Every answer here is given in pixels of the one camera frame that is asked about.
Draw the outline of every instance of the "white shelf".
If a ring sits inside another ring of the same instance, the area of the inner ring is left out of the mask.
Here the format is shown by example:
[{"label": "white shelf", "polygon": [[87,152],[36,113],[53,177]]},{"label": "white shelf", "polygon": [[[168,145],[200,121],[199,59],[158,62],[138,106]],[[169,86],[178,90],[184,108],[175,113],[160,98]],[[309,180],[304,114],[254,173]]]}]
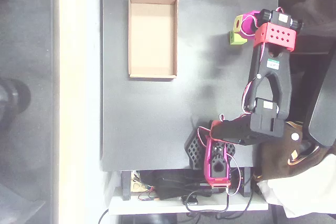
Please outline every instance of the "white shelf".
[{"label": "white shelf", "polygon": [[[139,214],[163,214],[174,212],[188,212],[182,204],[181,198],[172,198],[167,200],[140,201],[138,193],[132,193],[130,200],[122,200],[122,193],[119,188],[116,188],[112,197],[109,214],[110,215],[139,215]],[[209,198],[197,197],[198,205],[190,206],[193,210],[214,209],[223,210],[226,207],[226,194],[213,195]],[[237,194],[230,197],[228,211],[243,211],[249,198],[244,198]],[[252,202],[248,208],[251,210],[267,210],[268,204],[259,195],[254,194]]]}]

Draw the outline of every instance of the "red servo bracket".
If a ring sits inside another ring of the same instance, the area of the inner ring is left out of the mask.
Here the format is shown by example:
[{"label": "red servo bracket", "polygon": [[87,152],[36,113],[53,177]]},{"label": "red servo bracket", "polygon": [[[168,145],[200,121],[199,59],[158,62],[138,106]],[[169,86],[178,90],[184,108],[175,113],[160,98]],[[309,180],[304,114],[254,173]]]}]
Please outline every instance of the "red servo bracket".
[{"label": "red servo bracket", "polygon": [[295,38],[296,31],[268,22],[261,25],[256,31],[253,47],[266,42],[283,46],[292,52],[295,48]]}]

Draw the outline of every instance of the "white cloth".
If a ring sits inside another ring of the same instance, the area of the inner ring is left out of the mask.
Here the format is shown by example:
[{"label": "white cloth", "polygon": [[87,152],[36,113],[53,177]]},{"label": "white cloth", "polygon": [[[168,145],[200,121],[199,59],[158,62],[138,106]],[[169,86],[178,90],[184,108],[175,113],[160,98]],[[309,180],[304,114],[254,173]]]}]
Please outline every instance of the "white cloth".
[{"label": "white cloth", "polygon": [[329,154],[297,176],[264,180],[258,186],[267,203],[283,206],[288,218],[336,214],[336,156]]}]

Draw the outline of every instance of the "gray floor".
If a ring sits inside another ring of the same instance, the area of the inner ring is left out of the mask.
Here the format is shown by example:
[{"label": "gray floor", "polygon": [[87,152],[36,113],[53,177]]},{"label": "gray floor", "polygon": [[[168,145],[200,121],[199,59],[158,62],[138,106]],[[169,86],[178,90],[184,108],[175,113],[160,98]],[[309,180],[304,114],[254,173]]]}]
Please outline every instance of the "gray floor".
[{"label": "gray floor", "polygon": [[[326,214],[309,214],[298,218],[288,219],[285,216],[285,212],[281,207],[277,207],[278,223],[279,224],[336,224],[336,220]],[[178,222],[188,220],[189,217],[186,214],[177,214]],[[193,224],[195,220],[185,222],[187,224]],[[272,213],[269,208],[268,211],[249,211],[236,220],[216,220],[215,217],[201,216],[198,224],[271,224]]]},{"label": "gray floor", "polygon": [[0,77],[18,79],[31,92],[27,110],[0,132],[0,184],[29,201],[45,201],[27,222],[34,224],[48,223],[51,214],[50,10],[50,0],[0,0]]}]

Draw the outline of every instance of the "pink object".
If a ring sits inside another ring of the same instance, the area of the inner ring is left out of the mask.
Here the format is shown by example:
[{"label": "pink object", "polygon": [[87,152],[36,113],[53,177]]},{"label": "pink object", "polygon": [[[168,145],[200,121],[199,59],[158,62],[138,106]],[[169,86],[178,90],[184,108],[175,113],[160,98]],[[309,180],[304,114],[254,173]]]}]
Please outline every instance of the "pink object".
[{"label": "pink object", "polygon": [[231,182],[229,180],[229,165],[227,162],[227,155],[226,155],[226,145],[224,145],[223,149],[223,157],[226,161],[226,177],[223,178],[212,178],[210,176],[210,170],[211,170],[211,149],[214,143],[218,142],[213,140],[210,136],[206,136],[207,144],[206,144],[206,151],[205,151],[205,159],[204,159],[204,176],[206,181],[212,186],[212,187],[228,187],[231,185]]},{"label": "pink object", "polygon": [[240,27],[240,31],[238,32],[241,37],[245,39],[253,39],[254,31],[251,29],[251,24],[257,22],[257,18],[254,16],[255,14],[260,13],[260,11],[253,10],[249,13],[243,14],[243,19],[241,21],[242,25]]},{"label": "pink object", "polygon": [[287,50],[292,52],[295,49],[295,38],[296,31],[268,22],[256,31],[253,47],[266,42],[286,47]]}]

